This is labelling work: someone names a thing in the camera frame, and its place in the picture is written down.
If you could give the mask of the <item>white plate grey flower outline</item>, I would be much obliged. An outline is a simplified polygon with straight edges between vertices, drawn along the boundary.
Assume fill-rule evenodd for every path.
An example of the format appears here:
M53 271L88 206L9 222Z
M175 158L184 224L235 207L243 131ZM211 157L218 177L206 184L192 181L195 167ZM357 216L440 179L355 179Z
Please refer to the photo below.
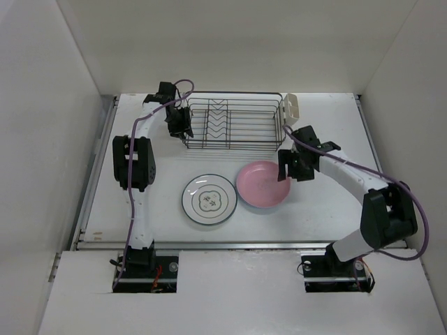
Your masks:
M225 223L237 209L234 185L220 174L202 174L184 187L182 208L186 216L202 226Z

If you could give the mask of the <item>pink plate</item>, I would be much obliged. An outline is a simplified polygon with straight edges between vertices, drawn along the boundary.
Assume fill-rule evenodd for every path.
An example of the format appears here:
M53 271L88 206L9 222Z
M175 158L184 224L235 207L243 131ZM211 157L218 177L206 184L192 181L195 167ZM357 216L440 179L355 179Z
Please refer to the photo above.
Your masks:
M291 189L291 180L278 181L279 166L272 161L254 161L245 165L236 178L239 196L256 208L272 208L281 204Z

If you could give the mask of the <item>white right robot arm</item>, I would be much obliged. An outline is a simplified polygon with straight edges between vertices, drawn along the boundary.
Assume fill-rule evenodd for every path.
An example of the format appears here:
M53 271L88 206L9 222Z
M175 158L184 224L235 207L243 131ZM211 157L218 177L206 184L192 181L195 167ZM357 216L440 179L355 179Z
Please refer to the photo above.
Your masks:
M233 215L239 199L269 209L285 200L291 180L311 181L319 172L362 206L360 227L326 248L323 266L328 273L341 274L349 262L416 234L414 211L421 205L406 185L351 162L334 142L320 142L311 126L295 131L285 126L284 131L293 146L279 150L277 163L250 163L240 170L234 184L217 174L192 179L181 197L186 216L200 225L218 225Z

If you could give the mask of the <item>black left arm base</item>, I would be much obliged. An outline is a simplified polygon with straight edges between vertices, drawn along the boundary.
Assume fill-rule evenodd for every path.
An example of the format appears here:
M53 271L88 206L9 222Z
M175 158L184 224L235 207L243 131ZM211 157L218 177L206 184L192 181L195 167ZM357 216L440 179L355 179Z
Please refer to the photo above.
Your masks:
M127 248L125 255L110 260L115 268L112 280L114 293L177 292L179 255L157 251L155 248L141 250Z

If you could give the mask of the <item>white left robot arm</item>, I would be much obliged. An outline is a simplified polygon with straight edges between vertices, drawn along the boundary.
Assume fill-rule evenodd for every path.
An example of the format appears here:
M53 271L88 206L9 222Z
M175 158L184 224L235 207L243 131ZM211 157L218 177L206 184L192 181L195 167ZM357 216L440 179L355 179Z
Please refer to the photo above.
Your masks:
M148 188L154 183L156 163L150 135L165 124L168 134L179 140L193 135L187 98L193 93L191 80L160 82L155 94L147 94L142 112L133 122L128 135L112 140L113 174L126 192L130 209L130 224L126 248L143 250L154 242L149 224Z

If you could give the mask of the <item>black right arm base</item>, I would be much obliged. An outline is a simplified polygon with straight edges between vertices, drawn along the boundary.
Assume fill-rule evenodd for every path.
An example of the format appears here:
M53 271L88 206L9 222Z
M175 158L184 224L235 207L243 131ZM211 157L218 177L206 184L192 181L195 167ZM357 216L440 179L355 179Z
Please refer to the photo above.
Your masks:
M333 251L301 253L297 272L303 276L306 293L371 293L376 285L362 257L340 262Z

